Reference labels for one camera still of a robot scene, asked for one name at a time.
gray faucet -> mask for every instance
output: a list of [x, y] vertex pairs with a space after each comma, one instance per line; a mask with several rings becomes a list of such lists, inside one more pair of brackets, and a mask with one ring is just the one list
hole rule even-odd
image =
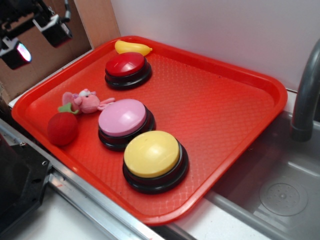
[[303, 71], [291, 120], [290, 136], [306, 142], [311, 139], [320, 93], [320, 39], [315, 44]]

plastic tray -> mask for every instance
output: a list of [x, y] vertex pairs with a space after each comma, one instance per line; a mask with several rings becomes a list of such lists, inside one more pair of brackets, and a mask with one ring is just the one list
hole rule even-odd
[[[152, 77], [130, 90], [105, 82], [105, 64], [117, 53], [115, 41], [153, 48], [146, 56]], [[174, 189], [138, 193], [122, 174], [123, 152], [106, 149], [98, 138], [100, 112], [78, 116], [80, 133], [67, 146], [47, 138], [49, 119], [64, 92], [88, 88], [100, 100], [137, 99], [154, 115], [156, 129], [175, 136], [189, 156], [189, 172]], [[13, 118], [67, 167], [151, 226], [169, 223], [214, 185], [244, 150], [282, 111], [287, 91], [274, 78], [137, 36], [114, 39], [93, 50], [23, 95]]]

yellow button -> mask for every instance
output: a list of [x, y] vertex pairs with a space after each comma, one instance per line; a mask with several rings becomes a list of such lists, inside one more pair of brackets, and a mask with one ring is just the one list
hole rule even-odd
[[148, 131], [135, 137], [124, 151], [128, 170], [141, 178], [169, 172], [180, 156], [178, 141], [165, 131]]

sink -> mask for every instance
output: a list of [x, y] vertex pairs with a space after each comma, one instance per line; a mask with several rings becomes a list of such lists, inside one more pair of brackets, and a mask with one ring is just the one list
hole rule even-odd
[[282, 112], [205, 197], [272, 239], [320, 238], [320, 124], [307, 142]]

foam ball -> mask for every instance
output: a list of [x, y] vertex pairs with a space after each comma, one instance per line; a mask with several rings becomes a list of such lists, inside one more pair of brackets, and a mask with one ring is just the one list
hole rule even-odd
[[78, 134], [77, 118], [70, 112], [59, 112], [49, 120], [47, 133], [50, 143], [57, 146], [67, 145]]

